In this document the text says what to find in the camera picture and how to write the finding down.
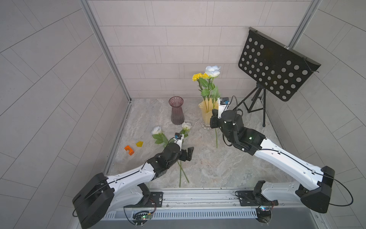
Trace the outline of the white rose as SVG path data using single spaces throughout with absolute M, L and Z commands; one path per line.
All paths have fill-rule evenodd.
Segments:
M 155 139 L 155 144 L 157 144 L 157 145 L 163 144 L 164 148 L 168 144 L 173 143 L 173 138 L 174 138 L 173 137 L 171 139 L 168 139 L 160 127 L 155 127 L 153 129 L 152 137 Z M 153 167 L 153 170 L 155 173 L 155 176 L 154 176 L 155 179 L 161 177 L 168 171 L 168 169 L 164 169 L 162 166 L 160 166 L 160 154 L 161 153 L 156 154 L 153 158 L 151 158 L 147 161 L 147 163 Z
M 181 130 L 181 132 L 180 132 L 180 133 L 181 133 L 182 135 L 184 135 L 184 139 L 186 139 L 186 138 L 188 137 L 188 135 L 189 135 L 189 132 L 190 132 L 191 128 L 192 128 L 191 123 L 189 123 L 189 122 L 183 122 L 183 123 L 182 123 L 182 130 Z M 187 181 L 188 183 L 190 183 L 190 182 L 189 182 L 189 179 L 188 179 L 188 177 L 187 177 L 187 175 L 186 175 L 186 173 L 185 173 L 185 171 L 184 171 L 184 169 L 183 169 L 183 167 L 182 167 L 182 162 L 179 162 L 179 163 L 178 163 L 178 165 L 179 165 L 179 167 L 180 167 L 180 180 L 179 180 L 179 187 L 181 187 L 181 185 L 182 185 L 182 175 L 184 175 L 184 177 L 185 177 L 185 179 L 186 179 L 186 181 Z
M 204 72 L 209 76 L 211 76 L 211 78 L 208 79 L 209 82 L 208 89 L 210 91 L 208 100 L 212 99 L 213 103 L 217 102 L 220 97 L 219 89 L 213 82 L 214 79 L 216 79 L 220 75 L 220 70 L 221 67 L 219 66 L 207 66 Z

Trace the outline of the yellow carnation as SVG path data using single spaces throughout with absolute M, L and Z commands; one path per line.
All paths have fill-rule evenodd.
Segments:
M 208 74 L 204 73 L 201 78 L 203 78 L 203 79 L 210 79 L 211 76 L 209 76 Z
M 210 91 L 208 89 L 208 86 L 209 86 L 208 79 L 201 78 L 203 74 L 204 73 L 194 74 L 193 77 L 192 77 L 192 80 L 194 82 L 198 83 L 199 91 L 201 92 L 201 96 L 203 98 L 204 105 L 205 105 L 205 112 L 207 113 L 208 112 L 208 104 L 207 104 L 208 102 L 207 102 L 207 100 L 209 99 Z

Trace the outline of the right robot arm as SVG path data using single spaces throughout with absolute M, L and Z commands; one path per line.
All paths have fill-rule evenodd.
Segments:
M 291 176 L 294 181 L 271 183 L 258 181 L 249 199 L 257 205 L 274 204 L 279 200 L 301 202 L 318 213 L 327 213 L 331 206 L 331 195 L 335 171 L 307 163 L 294 156 L 260 132 L 244 127 L 242 117 L 235 110 L 214 109 L 210 127 L 218 128 L 229 147 L 263 159 Z

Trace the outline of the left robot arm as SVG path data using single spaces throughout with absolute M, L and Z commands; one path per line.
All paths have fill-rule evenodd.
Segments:
M 142 166 L 114 176 L 93 176 L 73 198 L 73 216 L 83 229 L 88 229 L 110 211 L 145 206 L 151 195 L 146 184 L 163 176 L 177 161 L 191 161 L 193 151 L 193 147 L 184 150 L 181 145 L 170 143 Z

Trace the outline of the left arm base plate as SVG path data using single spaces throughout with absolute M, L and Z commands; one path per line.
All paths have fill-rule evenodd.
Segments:
M 127 205 L 126 208 L 160 208 L 162 207 L 163 197 L 163 192 L 151 192 L 149 196 L 143 196 L 137 204 Z

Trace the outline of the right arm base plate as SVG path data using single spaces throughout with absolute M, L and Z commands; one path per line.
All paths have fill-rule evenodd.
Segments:
M 255 195 L 252 190 L 236 191 L 235 196 L 239 199 L 241 207 L 247 207 L 247 206 L 274 207 L 279 205 L 277 200 L 274 201 L 267 200 L 262 194 Z

